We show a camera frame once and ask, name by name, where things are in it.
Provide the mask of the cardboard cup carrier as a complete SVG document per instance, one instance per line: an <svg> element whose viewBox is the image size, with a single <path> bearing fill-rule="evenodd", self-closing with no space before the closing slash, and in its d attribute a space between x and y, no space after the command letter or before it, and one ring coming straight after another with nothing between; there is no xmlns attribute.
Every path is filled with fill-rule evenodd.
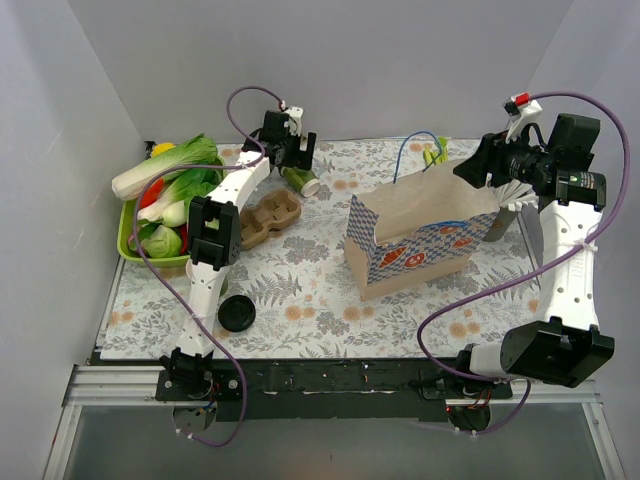
<svg viewBox="0 0 640 480"><path fill-rule="evenodd" d="M255 207L244 208L240 214L243 249L256 247L271 231L291 226L301 211L300 200L287 189L275 190L263 196Z"/></svg>

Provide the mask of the checkered paper takeout bag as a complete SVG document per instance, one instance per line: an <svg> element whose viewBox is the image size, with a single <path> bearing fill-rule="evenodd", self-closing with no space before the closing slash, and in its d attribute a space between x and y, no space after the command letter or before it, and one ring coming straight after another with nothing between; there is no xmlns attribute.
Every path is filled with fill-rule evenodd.
<svg viewBox="0 0 640 480"><path fill-rule="evenodd" d="M415 173L351 198L345 258L364 300L390 295L456 273L469 262L499 212L486 187L456 176L459 161L437 153Z"/></svg>

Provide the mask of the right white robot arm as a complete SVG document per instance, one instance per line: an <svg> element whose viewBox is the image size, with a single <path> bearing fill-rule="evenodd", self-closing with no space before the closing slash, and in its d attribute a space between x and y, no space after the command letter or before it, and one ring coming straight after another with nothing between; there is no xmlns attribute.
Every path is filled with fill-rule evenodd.
<svg viewBox="0 0 640 480"><path fill-rule="evenodd" d="M588 241L602 219L606 179L590 171L597 119L561 113L544 146L532 146L523 131L485 135L476 152L453 172L475 188L518 180L537 196L543 230L543 261L570 259L542 273L531 322L509 330L498 344L476 345L470 361L452 373L454 389L475 397L489 377L523 377L574 388L604 365L615 341L599 331L594 306L595 246Z"/></svg>

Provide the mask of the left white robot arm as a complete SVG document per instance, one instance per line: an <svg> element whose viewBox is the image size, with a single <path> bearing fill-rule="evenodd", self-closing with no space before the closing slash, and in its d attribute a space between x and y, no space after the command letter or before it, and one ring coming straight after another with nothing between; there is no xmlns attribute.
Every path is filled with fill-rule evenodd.
<svg viewBox="0 0 640 480"><path fill-rule="evenodd" d="M162 365L178 377L178 387L193 400L205 398L213 386L204 359L214 350L207 338L215 323L221 288L230 266L241 253L240 212L273 169L312 165L316 134L303 133L304 110L289 106L265 113L255 138L248 139L237 161L212 192L192 200L188 220L188 305L193 311L183 324L176 348Z"/></svg>

